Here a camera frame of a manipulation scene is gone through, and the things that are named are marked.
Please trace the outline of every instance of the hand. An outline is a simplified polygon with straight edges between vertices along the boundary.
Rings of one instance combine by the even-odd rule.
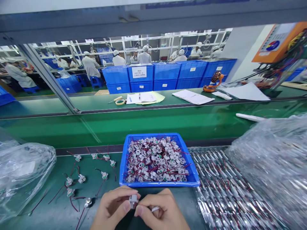
[[[155,206],[159,206],[160,209],[151,212]],[[152,230],[190,229],[168,188],[157,195],[147,195],[139,202],[134,216],[140,216]]]
[[[128,186],[121,186],[105,193],[100,201],[96,217],[91,226],[91,230],[113,230],[122,218],[130,211],[129,197],[141,195],[137,190]]]

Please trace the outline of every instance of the white wall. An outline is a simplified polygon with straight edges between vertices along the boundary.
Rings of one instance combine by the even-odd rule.
[[[251,62],[268,36],[274,24],[234,28],[227,40],[221,58],[237,58],[226,82],[247,77],[259,67]]]

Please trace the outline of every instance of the paper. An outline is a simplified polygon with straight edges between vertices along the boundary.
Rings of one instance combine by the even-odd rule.
[[[252,101],[270,101],[270,99],[264,95],[254,83],[250,82],[244,86],[221,88],[220,90],[238,98]]]

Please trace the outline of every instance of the label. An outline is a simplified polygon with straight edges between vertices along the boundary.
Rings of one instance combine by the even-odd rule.
[[[138,66],[132,67],[133,78],[146,78],[147,77],[147,67]]]

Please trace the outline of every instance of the plastic bag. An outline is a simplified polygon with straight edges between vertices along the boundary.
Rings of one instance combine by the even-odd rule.
[[[22,211],[55,163],[55,149],[48,145],[26,143],[0,151],[0,223]]]
[[[228,157],[291,229],[307,229],[307,114],[266,119]]]

